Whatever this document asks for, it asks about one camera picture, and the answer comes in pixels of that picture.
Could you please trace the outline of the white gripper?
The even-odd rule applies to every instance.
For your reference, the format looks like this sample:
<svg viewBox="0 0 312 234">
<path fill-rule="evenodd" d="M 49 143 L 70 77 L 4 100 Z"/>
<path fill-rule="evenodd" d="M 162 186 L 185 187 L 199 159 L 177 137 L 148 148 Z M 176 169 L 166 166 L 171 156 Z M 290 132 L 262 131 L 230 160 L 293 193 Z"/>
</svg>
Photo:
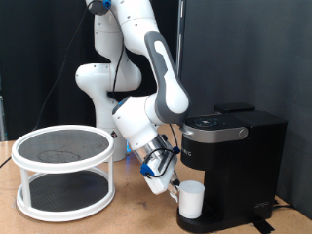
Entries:
<svg viewBox="0 0 312 234">
<path fill-rule="evenodd" d="M 142 164 L 142 174 L 150 190 L 158 195 L 168 189 L 171 179 L 174 177 L 177 156 L 172 152 L 165 152 L 160 156 L 152 154 L 146 163 Z M 174 179 L 169 186 L 172 198 L 176 199 L 180 181 Z"/>
</svg>

